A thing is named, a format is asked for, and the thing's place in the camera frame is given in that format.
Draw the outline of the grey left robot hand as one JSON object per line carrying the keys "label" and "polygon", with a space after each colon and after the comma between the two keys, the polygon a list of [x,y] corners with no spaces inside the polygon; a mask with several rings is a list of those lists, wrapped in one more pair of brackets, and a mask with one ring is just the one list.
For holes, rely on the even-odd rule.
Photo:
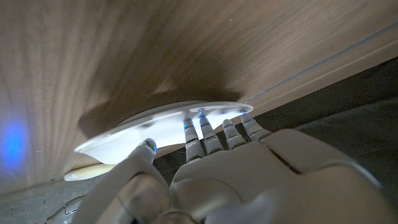
{"label": "grey left robot hand", "polygon": [[304,133],[272,133],[244,114],[245,141],[203,110],[176,119],[186,163],[167,183],[143,140],[88,193],[73,223],[396,223],[397,207],[355,160]]}

